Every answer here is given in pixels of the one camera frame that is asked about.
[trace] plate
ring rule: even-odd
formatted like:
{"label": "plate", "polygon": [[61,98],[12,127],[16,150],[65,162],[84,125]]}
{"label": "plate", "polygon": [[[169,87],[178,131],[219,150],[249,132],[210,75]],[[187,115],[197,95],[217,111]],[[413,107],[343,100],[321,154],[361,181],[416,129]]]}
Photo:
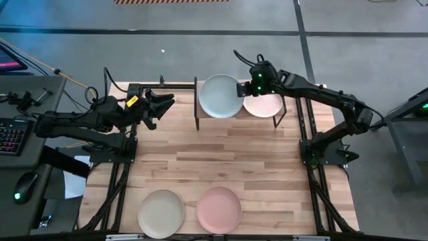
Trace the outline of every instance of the plate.
{"label": "plate", "polygon": [[151,238],[168,238],[185,219],[185,206],[173,191],[161,189],[150,193],[141,203],[138,223]]}
{"label": "plate", "polygon": [[229,188],[212,187],[198,201],[196,213],[199,223],[208,232],[226,234],[241,221],[241,202]]}
{"label": "plate", "polygon": [[279,94],[265,94],[262,96],[247,96],[243,101],[247,111],[256,117],[267,118],[277,115],[282,109],[282,97]]}
{"label": "plate", "polygon": [[244,98],[237,95],[236,84],[232,76],[218,74],[208,78],[199,91],[199,104],[214,118],[229,118],[242,108]]}

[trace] white paper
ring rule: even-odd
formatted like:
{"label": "white paper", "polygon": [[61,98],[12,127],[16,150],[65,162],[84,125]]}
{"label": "white paper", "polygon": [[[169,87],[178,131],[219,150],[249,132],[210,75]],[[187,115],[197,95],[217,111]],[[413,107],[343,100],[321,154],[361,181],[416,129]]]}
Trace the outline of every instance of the white paper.
{"label": "white paper", "polygon": [[[82,163],[85,163],[86,165],[89,164],[89,158],[90,156],[75,156],[74,159],[81,161]],[[64,172],[64,183],[66,186],[66,196],[65,198],[73,198],[73,197],[79,197],[85,193],[85,187],[86,187],[86,179],[83,177],[79,177],[77,175],[71,174],[67,171]]]}

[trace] yellow label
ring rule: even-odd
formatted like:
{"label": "yellow label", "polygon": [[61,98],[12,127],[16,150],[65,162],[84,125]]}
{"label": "yellow label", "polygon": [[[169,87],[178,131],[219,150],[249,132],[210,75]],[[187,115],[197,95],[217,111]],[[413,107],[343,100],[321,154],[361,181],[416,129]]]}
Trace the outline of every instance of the yellow label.
{"label": "yellow label", "polygon": [[126,103],[126,105],[128,107],[131,107],[136,101],[138,100],[137,96],[132,97],[130,100],[128,100],[128,102]]}

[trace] computer mouse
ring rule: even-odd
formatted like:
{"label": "computer mouse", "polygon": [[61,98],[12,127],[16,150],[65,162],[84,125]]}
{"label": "computer mouse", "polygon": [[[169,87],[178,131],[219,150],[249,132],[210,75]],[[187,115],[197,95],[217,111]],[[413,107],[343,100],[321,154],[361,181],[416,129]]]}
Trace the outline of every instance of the computer mouse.
{"label": "computer mouse", "polygon": [[19,178],[15,185],[15,192],[13,193],[13,201],[16,204],[26,204],[31,199],[37,177],[37,173],[27,172]]}

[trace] yellow and black striped tape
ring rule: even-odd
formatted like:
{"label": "yellow and black striped tape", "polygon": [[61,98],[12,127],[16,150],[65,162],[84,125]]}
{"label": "yellow and black striped tape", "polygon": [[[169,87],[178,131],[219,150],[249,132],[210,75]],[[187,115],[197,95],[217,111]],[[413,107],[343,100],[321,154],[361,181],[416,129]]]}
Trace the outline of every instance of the yellow and black striped tape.
{"label": "yellow and black striped tape", "polygon": [[208,3],[226,2],[229,0],[113,0],[115,4],[141,4],[141,3]]}

